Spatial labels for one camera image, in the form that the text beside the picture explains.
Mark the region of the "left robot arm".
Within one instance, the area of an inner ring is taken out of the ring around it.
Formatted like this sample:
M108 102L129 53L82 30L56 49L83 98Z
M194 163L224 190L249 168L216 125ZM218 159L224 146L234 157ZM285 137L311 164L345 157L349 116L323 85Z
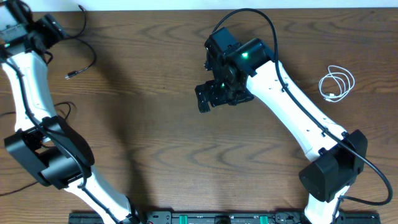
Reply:
M25 2L1 2L1 68L16 114L5 147L38 183L76 195L104 223L145 223L146 216L98 172L89 144L55 109L47 82L50 48L69 39L50 14L34 20Z

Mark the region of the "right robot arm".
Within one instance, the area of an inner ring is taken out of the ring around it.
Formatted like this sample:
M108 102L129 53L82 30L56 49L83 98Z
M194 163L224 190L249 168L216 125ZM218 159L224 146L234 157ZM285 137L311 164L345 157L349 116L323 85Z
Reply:
M205 68L214 79L198 85L198 109L238 105L259 98L292 133L310 161L299 179L309 192L304 214L310 223L331 223L344 195L364 169L368 140L351 134L322 113L290 79L260 39L238 42L225 27L205 42Z

